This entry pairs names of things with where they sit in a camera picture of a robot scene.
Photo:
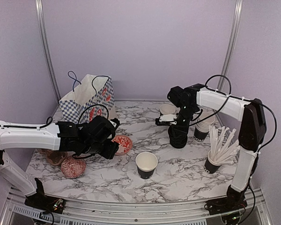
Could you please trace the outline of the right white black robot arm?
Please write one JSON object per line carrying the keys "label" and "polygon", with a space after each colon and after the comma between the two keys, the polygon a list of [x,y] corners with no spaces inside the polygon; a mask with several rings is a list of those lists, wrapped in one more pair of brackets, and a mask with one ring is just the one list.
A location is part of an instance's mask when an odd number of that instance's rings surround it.
{"label": "right white black robot arm", "polygon": [[241,202],[238,193],[246,190],[254,173],[253,167],[259,152],[270,143],[264,142],[267,130],[264,110],[268,110],[269,107],[260,99],[236,97],[200,83],[186,88],[175,86],[170,89],[167,99],[180,109],[179,113],[175,119],[159,120],[169,126],[170,144],[177,149],[185,147],[189,127],[192,126],[191,120],[201,106],[214,110],[215,114],[223,113],[241,122],[238,136],[240,145],[238,165],[228,188],[230,194],[224,197],[222,203],[225,209],[234,209]]}

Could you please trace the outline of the bundle of white wrapped straws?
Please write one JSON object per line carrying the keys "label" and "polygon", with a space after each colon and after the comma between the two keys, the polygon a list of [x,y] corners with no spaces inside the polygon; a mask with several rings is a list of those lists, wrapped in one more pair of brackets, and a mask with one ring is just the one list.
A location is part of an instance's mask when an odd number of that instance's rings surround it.
{"label": "bundle of white wrapped straws", "polygon": [[213,165],[230,163],[232,158],[240,151],[238,140],[231,143],[236,129],[233,129],[225,140],[228,131],[229,127],[216,128],[215,126],[209,125],[211,150],[208,152],[207,158]]}

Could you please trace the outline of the stack of black lids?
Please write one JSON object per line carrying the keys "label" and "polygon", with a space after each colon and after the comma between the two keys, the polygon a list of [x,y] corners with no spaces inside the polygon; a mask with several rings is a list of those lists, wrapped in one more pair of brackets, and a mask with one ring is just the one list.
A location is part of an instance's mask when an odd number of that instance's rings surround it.
{"label": "stack of black lids", "polygon": [[169,134],[170,144],[172,147],[176,149],[181,149],[186,146],[188,140],[187,132],[176,129],[174,127],[169,127],[168,134]]}

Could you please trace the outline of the red floral ceramic bowl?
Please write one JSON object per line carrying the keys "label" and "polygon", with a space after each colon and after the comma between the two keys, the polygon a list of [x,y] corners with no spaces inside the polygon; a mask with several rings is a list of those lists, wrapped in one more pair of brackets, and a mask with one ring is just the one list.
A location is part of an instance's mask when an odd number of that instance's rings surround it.
{"label": "red floral ceramic bowl", "polygon": [[132,140],[125,135],[116,135],[112,141],[119,144],[118,151],[115,153],[116,156],[127,154],[133,147]]}

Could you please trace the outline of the brown cardboard cup carrier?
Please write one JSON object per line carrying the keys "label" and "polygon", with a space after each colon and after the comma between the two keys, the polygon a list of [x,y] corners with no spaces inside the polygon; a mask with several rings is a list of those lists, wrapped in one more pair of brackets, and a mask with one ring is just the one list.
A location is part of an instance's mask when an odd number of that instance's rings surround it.
{"label": "brown cardboard cup carrier", "polygon": [[67,158],[67,152],[46,149],[37,149],[37,151],[45,155],[47,162],[52,166],[60,166],[61,163]]}

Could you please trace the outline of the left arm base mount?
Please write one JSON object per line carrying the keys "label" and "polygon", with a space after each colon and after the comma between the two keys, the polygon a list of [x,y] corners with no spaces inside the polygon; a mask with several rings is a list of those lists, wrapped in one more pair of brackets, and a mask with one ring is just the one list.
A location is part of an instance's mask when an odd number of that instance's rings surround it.
{"label": "left arm base mount", "polygon": [[65,199],[46,195],[42,182],[38,178],[35,178],[35,182],[37,185],[36,193],[31,196],[25,196],[25,205],[47,212],[62,214],[66,203]]}

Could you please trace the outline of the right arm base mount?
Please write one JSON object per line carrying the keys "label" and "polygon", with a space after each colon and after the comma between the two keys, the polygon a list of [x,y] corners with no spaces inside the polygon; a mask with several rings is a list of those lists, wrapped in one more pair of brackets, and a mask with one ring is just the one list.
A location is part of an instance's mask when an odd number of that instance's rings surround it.
{"label": "right arm base mount", "polygon": [[226,197],[208,200],[206,201],[204,208],[208,210],[209,215],[245,209],[247,207],[247,201],[244,194],[247,188],[248,186],[246,186],[243,191],[238,192],[229,185]]}

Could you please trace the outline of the red geometric ceramic bowl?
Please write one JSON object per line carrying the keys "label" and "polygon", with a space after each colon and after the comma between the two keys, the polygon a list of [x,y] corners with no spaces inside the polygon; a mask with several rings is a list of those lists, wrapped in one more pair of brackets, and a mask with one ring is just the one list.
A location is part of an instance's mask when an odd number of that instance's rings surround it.
{"label": "red geometric ceramic bowl", "polygon": [[61,171],[68,179],[75,179],[82,176],[85,169],[86,162],[84,159],[76,159],[70,156],[61,163]]}

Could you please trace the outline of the aluminium front frame rail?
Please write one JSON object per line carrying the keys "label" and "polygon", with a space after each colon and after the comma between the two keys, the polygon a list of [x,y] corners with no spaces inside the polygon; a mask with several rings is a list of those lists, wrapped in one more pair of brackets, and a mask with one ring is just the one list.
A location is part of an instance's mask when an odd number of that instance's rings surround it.
{"label": "aluminium front frame rail", "polygon": [[225,212],[206,199],[187,202],[117,203],[67,198],[63,211],[52,214],[24,204],[25,198],[11,188],[0,225],[271,225],[260,189],[245,194],[247,206]]}

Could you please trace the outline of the black cup holding straws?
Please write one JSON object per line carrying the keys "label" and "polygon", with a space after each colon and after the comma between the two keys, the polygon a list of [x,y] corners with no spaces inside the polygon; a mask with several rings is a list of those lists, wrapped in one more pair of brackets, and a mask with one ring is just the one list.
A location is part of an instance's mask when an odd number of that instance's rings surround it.
{"label": "black cup holding straws", "polygon": [[214,174],[220,167],[221,167],[221,165],[213,162],[211,160],[210,156],[208,155],[208,157],[205,161],[205,164],[204,164],[205,172],[209,173],[209,174]]}

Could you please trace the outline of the black paper coffee cup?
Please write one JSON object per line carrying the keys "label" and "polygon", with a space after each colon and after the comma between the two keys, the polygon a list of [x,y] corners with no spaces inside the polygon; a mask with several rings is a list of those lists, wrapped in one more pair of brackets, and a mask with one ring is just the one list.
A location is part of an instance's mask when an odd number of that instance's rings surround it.
{"label": "black paper coffee cup", "polygon": [[136,156],[135,162],[138,175],[146,180],[153,175],[158,164],[158,159],[153,153],[142,152]]}

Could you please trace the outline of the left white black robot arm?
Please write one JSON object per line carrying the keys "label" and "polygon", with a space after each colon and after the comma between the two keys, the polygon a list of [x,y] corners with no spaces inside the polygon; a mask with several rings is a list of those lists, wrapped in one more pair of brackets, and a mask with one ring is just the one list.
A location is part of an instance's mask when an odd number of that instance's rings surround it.
{"label": "left white black robot arm", "polygon": [[73,152],[79,156],[91,153],[113,159],[119,144],[113,142],[119,127],[118,119],[96,116],[82,124],[58,121],[46,125],[24,125],[0,121],[0,176],[17,187],[39,208],[45,209],[50,198],[44,194],[40,181],[30,177],[5,152],[6,149],[27,148]]}

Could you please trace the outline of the blue checkered paper bag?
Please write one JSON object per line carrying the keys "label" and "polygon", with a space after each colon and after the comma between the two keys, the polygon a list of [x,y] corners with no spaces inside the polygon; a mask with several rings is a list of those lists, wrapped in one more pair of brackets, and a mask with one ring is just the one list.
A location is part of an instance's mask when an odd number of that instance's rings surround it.
{"label": "blue checkered paper bag", "polygon": [[74,80],[72,90],[60,101],[64,121],[80,124],[96,116],[116,117],[112,79],[107,75],[87,74],[79,81],[73,71],[67,73]]}

